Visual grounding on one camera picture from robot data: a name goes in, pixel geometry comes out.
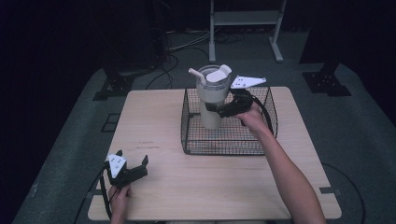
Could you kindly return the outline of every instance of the human hand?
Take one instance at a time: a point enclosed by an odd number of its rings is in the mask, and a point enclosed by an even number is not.
[[[249,111],[235,115],[236,118],[241,119],[249,128],[251,134],[258,138],[262,132],[268,132],[269,129],[262,118],[262,112],[259,105],[253,103]]]
[[[131,185],[127,185],[122,189],[118,189],[115,186],[111,186],[108,191],[108,197],[111,205],[111,224],[124,223],[127,217],[128,201],[131,197]]]

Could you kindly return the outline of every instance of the black curtain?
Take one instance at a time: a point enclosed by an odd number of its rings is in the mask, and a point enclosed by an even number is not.
[[[391,0],[322,0],[301,58],[301,63],[337,61],[348,66],[394,124],[395,11]]]

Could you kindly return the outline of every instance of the wire basket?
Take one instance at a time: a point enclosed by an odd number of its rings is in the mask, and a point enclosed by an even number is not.
[[[269,87],[247,89],[264,105],[271,118],[274,136],[277,136],[277,116],[273,96]],[[229,94],[228,104],[233,99]],[[264,151],[259,141],[253,137],[248,127],[242,126],[239,119],[223,118],[220,128],[209,130],[202,126],[200,99],[196,89],[186,89],[181,116],[181,145],[189,155],[240,155],[262,156]]]

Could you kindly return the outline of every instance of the wooden table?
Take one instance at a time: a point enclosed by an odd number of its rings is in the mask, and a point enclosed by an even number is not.
[[[339,218],[330,183],[291,92],[272,87],[277,140],[306,175],[326,218]],[[131,220],[285,219],[290,214],[264,156],[186,155],[180,142],[184,90],[131,91],[109,154],[123,150],[128,168],[148,155],[148,175],[132,183]],[[93,196],[92,220],[108,220],[101,195]]]

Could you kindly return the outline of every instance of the wrist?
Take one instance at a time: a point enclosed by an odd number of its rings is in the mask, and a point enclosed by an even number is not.
[[[110,224],[123,224],[125,222],[125,216],[119,214],[112,214]]]

